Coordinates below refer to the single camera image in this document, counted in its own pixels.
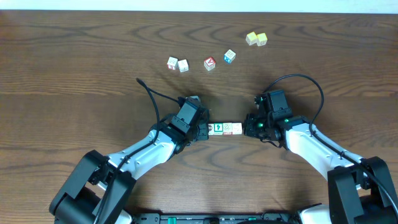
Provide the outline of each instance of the yellow cube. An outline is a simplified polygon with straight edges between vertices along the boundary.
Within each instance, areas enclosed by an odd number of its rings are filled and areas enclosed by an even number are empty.
[[[246,42],[247,42],[249,45],[255,44],[255,43],[257,42],[257,35],[256,35],[256,33],[255,33],[255,32],[251,32],[250,34],[248,34],[248,35],[246,36]]]
[[[267,43],[267,36],[266,33],[258,34],[257,35],[257,46],[263,46]]]

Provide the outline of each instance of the cube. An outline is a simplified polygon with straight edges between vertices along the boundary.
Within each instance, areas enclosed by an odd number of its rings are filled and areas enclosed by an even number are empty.
[[[233,52],[231,49],[229,49],[225,54],[224,54],[224,61],[226,63],[232,63],[232,61],[235,59],[236,53]]]
[[[232,134],[232,123],[223,123],[223,134]]]
[[[242,123],[232,124],[232,134],[242,134]]]
[[[177,58],[169,57],[169,61],[167,62],[167,68],[171,70],[176,70],[177,69]]]
[[[180,69],[180,72],[186,72],[186,71],[188,71],[189,67],[188,67],[187,59],[178,61],[178,67],[179,67],[179,69]]]
[[[214,135],[214,124],[208,124],[209,126],[209,135]]]
[[[216,61],[214,58],[210,57],[205,60],[205,68],[210,71],[211,69],[216,67]]]
[[[258,34],[257,35],[257,46],[263,46],[267,43],[267,36],[266,33]]]
[[[223,135],[223,124],[222,123],[214,124],[214,135]]]
[[[248,34],[247,36],[246,36],[246,42],[249,44],[249,45],[253,45],[253,44],[255,44],[255,43],[257,43],[257,35],[256,35],[256,33],[255,32],[251,32],[250,34]]]

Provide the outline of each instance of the brown wood grain surface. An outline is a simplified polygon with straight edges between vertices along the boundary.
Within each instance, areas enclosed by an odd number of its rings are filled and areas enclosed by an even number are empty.
[[[266,46],[245,35],[266,32]],[[231,65],[223,54],[232,49]],[[187,59],[189,71],[166,67]],[[207,72],[203,60],[216,68]],[[279,76],[315,78],[315,124],[343,147],[379,156],[398,186],[398,16],[100,11],[0,12],[0,222],[52,223],[49,203],[81,157],[120,151],[155,123],[135,78],[172,97],[199,95],[212,121],[242,122]],[[307,80],[277,84],[295,114],[320,97]],[[178,111],[156,97],[160,115]],[[141,177],[127,209],[253,213],[328,203],[301,157],[245,136],[211,136]]]

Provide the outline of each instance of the wooden table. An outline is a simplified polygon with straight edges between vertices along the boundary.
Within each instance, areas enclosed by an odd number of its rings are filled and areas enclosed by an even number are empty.
[[[120,151],[155,123],[135,78],[172,97],[199,95],[212,121],[255,112],[254,95],[304,73],[323,87],[317,126],[343,147],[379,156],[398,186],[398,16],[184,12],[0,12],[0,220],[52,223],[49,203],[81,157]],[[266,32],[266,46],[247,33]],[[223,54],[232,49],[231,65]],[[187,59],[189,71],[166,67]],[[207,72],[203,60],[213,56]],[[311,118],[307,80],[285,90]],[[178,111],[156,98],[160,115]],[[325,179],[301,157],[245,136],[212,136],[140,178],[127,209],[253,213],[328,203]]]

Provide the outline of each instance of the white background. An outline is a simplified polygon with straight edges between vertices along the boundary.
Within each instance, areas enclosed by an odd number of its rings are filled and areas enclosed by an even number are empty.
[[[398,0],[0,0],[0,9],[398,14]]]

